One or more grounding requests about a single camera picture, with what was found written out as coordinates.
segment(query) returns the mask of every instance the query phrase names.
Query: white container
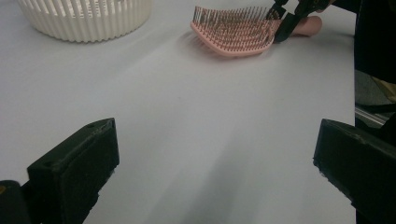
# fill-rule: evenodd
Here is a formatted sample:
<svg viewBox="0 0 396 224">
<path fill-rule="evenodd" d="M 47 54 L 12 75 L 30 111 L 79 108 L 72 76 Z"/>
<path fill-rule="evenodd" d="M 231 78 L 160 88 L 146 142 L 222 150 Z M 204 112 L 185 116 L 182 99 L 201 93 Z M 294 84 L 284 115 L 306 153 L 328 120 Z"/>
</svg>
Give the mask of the white container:
<svg viewBox="0 0 396 224">
<path fill-rule="evenodd" d="M 132 32 L 151 12 L 151 0 L 18 0 L 38 31 L 77 42 L 108 40 Z"/>
</svg>

